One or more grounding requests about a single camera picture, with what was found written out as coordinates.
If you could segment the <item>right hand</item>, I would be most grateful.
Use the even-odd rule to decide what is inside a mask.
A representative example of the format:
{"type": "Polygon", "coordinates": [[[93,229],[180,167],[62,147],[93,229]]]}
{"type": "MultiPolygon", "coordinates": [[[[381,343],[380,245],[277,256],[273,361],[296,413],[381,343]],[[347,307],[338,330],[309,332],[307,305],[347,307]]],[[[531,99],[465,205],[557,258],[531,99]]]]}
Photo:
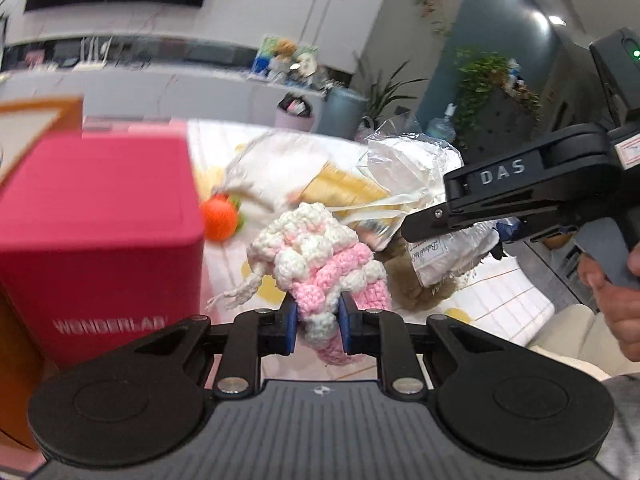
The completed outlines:
{"type": "Polygon", "coordinates": [[[578,264],[580,280],[591,288],[605,323],[629,361],[639,361],[639,292],[613,285],[596,260],[582,255],[578,264]]]}

